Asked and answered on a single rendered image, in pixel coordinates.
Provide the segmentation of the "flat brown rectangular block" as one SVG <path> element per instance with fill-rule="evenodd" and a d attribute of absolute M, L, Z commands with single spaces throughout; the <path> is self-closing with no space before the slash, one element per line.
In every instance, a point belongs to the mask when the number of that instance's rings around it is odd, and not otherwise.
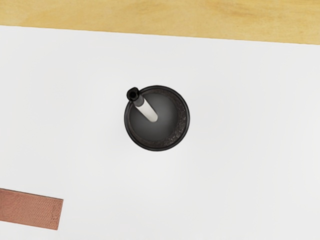
<path fill-rule="evenodd" d="M 0 188 L 0 221 L 57 230 L 63 199 Z"/>

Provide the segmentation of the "white pen with black cap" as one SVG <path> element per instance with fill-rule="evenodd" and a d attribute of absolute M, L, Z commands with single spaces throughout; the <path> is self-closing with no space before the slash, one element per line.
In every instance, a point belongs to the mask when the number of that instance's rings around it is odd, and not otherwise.
<path fill-rule="evenodd" d="M 148 101 L 143 97 L 137 87 L 133 87 L 127 91 L 128 100 L 135 106 L 135 108 L 151 123 L 158 120 L 156 111 L 151 107 Z"/>

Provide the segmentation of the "black mesh pen holder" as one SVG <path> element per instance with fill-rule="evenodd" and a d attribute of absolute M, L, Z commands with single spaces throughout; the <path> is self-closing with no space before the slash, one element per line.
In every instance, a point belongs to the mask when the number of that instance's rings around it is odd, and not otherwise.
<path fill-rule="evenodd" d="M 165 151 L 179 144 L 190 126 L 190 111 L 184 98 L 175 90 L 153 85 L 139 89 L 158 115 L 155 123 L 148 121 L 128 100 L 124 125 L 128 136 L 148 151 Z"/>

